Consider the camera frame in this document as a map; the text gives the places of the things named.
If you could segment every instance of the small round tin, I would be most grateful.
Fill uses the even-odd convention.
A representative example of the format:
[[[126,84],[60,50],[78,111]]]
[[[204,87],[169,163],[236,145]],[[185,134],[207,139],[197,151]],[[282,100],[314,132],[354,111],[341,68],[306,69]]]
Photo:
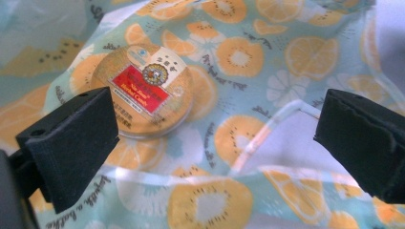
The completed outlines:
[[[167,134],[187,117],[192,78],[175,53],[153,44],[114,50],[97,66],[91,86],[109,86],[119,132],[131,138]]]

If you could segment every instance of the white flower print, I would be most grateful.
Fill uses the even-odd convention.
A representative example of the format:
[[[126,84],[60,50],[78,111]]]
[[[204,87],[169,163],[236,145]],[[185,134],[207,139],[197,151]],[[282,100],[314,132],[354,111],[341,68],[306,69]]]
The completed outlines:
[[[271,75],[267,82],[267,99],[276,107],[283,107],[290,101],[300,99],[307,94],[310,79],[304,76],[295,77],[285,70]]]
[[[167,214],[170,188],[117,180],[117,192],[122,205],[137,215],[165,217]]]
[[[212,38],[203,38],[194,33],[190,34],[190,38],[187,39],[188,42],[192,43],[197,51],[188,55],[193,61],[202,61],[203,56],[209,56],[209,62],[214,63],[215,52],[218,49],[218,46],[226,39],[226,37],[219,32],[219,34]]]
[[[91,56],[95,52],[95,45],[92,44],[84,49],[82,49],[72,62],[71,66],[68,68],[68,72],[71,73],[75,67],[83,60],[85,60],[87,57]]]
[[[351,76],[347,73],[339,73],[337,76],[330,77],[327,81],[328,88],[351,91],[348,86],[348,80]]]

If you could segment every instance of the round container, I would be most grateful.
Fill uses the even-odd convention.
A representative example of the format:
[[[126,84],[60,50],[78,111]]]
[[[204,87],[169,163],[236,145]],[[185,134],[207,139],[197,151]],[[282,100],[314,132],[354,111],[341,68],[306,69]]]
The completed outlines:
[[[193,100],[185,63],[164,47],[116,49],[97,66],[92,88],[109,86],[119,133],[143,139],[167,134],[187,117]]]

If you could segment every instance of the kiwi print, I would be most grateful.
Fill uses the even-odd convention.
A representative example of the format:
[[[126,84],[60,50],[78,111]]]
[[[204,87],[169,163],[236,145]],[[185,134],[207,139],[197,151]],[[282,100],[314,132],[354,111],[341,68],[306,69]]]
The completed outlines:
[[[186,27],[190,33],[196,34],[204,39],[212,39],[220,35],[220,33],[207,21],[189,23]]]
[[[297,17],[298,21],[309,23],[313,26],[328,27],[336,25],[343,17],[343,12],[331,10],[321,5],[304,6]]]
[[[171,188],[122,179],[117,180],[117,193],[128,211],[145,217],[164,217]]]
[[[244,151],[256,150],[255,144],[251,144],[251,141],[263,128],[267,128],[265,123],[255,117],[247,115],[230,117],[218,127],[214,135],[217,154],[229,166],[232,166]]]
[[[155,19],[167,21],[187,16],[192,8],[188,6],[192,0],[152,0],[137,11],[137,15],[149,15]]]
[[[170,228],[244,228],[253,197],[242,183],[227,178],[201,184],[178,185],[169,199]]]
[[[356,219],[344,211],[335,211],[330,213],[329,228],[360,228]]]
[[[119,143],[109,154],[105,163],[125,169],[149,171],[161,161],[166,149],[167,139],[165,137],[136,141],[121,136]]]
[[[360,187],[358,187],[355,182],[347,182],[347,180],[350,180],[349,178],[347,178],[347,176],[333,174],[331,177],[333,178],[335,191],[342,199],[361,198],[363,196],[366,196],[366,194],[361,190]]]
[[[39,87],[20,99],[0,107],[0,143],[3,149],[18,149],[15,136],[45,115],[42,108],[49,85]]]
[[[72,72],[70,88],[74,94],[90,90],[93,72],[107,53],[94,54],[80,62]]]
[[[27,46],[0,70],[0,75],[33,77],[42,73],[65,70],[75,59],[82,46],[82,42],[69,38],[61,39],[55,51]]]
[[[213,18],[225,23],[239,23],[246,17],[243,0],[212,0],[202,3],[202,9]]]
[[[227,76],[256,76],[263,68],[262,46],[243,37],[227,38],[216,51],[218,66]]]
[[[208,176],[209,173],[206,172],[204,169],[198,167],[197,165],[192,165],[188,169],[184,169],[183,167],[179,167],[173,172],[174,176],[185,178],[185,177],[192,177],[192,176]]]

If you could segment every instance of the orange slice print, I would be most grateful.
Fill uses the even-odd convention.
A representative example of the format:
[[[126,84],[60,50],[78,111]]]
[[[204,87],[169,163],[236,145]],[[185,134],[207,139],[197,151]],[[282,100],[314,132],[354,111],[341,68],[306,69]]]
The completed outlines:
[[[348,85],[357,94],[361,94],[377,103],[383,101],[387,96],[383,87],[371,75],[355,75],[348,80]]]
[[[321,80],[334,69],[338,54],[335,39],[303,36],[289,42],[285,59],[293,75]]]
[[[361,59],[374,70],[381,72],[380,56],[376,44],[375,19],[367,22],[360,39]]]
[[[256,0],[259,13],[272,23],[294,19],[303,6],[304,0]]]
[[[188,69],[193,77],[194,100],[187,121],[193,121],[208,115],[217,105],[218,89],[203,67],[189,65]]]
[[[193,44],[181,40],[174,33],[168,30],[164,31],[161,35],[161,41],[164,47],[172,50],[177,55],[189,55],[197,50]]]
[[[278,171],[264,172],[289,208],[307,224],[317,224],[329,215],[320,180],[292,179]]]
[[[260,35],[283,33],[288,29],[288,27],[285,26],[269,25],[267,22],[260,19],[254,20],[253,28]]]
[[[124,38],[128,45],[151,43],[148,35],[138,23],[134,23],[126,29]]]

